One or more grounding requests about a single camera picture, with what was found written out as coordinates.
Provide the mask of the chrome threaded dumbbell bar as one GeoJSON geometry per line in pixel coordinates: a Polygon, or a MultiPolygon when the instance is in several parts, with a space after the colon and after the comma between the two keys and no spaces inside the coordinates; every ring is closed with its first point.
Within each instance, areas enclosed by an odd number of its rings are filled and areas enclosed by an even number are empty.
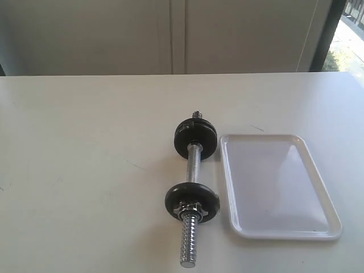
{"type": "MultiPolygon", "coordinates": [[[[196,110],[192,114],[192,118],[202,118],[200,111],[196,110]]],[[[187,165],[187,181],[197,183],[200,176],[200,161],[202,147],[199,144],[190,144],[188,146],[188,165],[187,165]]],[[[185,268],[193,268],[196,265],[196,232],[197,217],[183,217],[183,236],[181,242],[180,264],[185,268]]]]}

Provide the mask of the black weight plate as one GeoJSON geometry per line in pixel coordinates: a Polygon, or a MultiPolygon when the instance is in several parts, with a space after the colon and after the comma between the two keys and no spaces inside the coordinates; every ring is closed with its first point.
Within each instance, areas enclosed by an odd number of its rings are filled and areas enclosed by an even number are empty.
{"type": "Polygon", "coordinates": [[[220,211],[220,199],[210,188],[199,183],[184,182],[174,185],[167,193],[164,204],[175,219],[183,220],[186,213],[197,216],[198,223],[213,219],[220,211]]]}
{"type": "Polygon", "coordinates": [[[203,119],[203,118],[188,118],[185,119],[184,121],[182,121],[181,123],[178,124],[175,132],[178,132],[180,130],[184,130],[187,127],[196,127],[196,126],[204,126],[207,127],[208,129],[213,130],[214,132],[216,132],[215,127],[212,125],[211,122],[203,119]]]}

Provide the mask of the black weight plate far end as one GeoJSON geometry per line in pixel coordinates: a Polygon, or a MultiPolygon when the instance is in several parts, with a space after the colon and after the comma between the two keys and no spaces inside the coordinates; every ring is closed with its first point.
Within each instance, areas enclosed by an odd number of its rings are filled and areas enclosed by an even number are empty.
{"type": "Polygon", "coordinates": [[[201,160],[212,156],[217,148],[217,132],[204,126],[187,127],[175,132],[174,147],[183,158],[188,158],[188,146],[199,144],[202,147],[201,160]]]}

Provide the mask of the chrome spinlock collar nut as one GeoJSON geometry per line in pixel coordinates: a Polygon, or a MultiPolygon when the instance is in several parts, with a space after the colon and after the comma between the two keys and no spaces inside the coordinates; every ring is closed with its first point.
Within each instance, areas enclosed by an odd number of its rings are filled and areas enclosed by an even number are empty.
{"type": "Polygon", "coordinates": [[[196,216],[197,221],[200,222],[204,216],[202,205],[197,201],[180,201],[173,212],[181,221],[184,216],[196,216]]]}

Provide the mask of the white plastic tray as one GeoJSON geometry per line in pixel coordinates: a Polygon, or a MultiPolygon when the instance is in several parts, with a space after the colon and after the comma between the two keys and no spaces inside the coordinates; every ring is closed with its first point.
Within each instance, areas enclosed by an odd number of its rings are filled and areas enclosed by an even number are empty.
{"type": "Polygon", "coordinates": [[[304,140],[226,134],[220,154],[229,222],[247,239],[335,241],[343,227],[304,140]]]}

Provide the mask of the dark window frame post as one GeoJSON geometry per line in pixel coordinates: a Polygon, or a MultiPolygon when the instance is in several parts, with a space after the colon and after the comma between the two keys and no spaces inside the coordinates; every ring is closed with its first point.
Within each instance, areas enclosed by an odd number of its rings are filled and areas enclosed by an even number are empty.
{"type": "Polygon", "coordinates": [[[345,5],[346,0],[331,1],[309,72],[321,72],[345,5]]]}

